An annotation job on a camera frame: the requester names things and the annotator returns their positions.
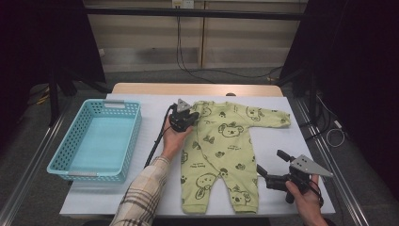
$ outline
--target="baby clothing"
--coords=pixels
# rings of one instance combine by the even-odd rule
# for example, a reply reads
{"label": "baby clothing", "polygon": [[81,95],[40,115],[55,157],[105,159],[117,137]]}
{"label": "baby clothing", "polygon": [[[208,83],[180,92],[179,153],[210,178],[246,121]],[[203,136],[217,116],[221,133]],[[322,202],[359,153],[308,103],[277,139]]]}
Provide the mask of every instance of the baby clothing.
{"label": "baby clothing", "polygon": [[182,208],[187,214],[206,212],[211,187],[222,178],[235,213],[258,210],[258,177],[249,127],[284,127],[290,115],[225,102],[195,102],[199,112],[182,152]]}

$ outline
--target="plaid shirt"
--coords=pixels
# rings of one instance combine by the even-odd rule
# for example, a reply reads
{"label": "plaid shirt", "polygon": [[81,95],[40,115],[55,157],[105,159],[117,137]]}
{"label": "plaid shirt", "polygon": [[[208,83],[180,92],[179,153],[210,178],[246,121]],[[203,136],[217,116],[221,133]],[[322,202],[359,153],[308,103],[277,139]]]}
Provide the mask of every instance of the plaid shirt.
{"label": "plaid shirt", "polygon": [[111,225],[152,225],[169,165],[165,157],[158,156],[134,179]]}

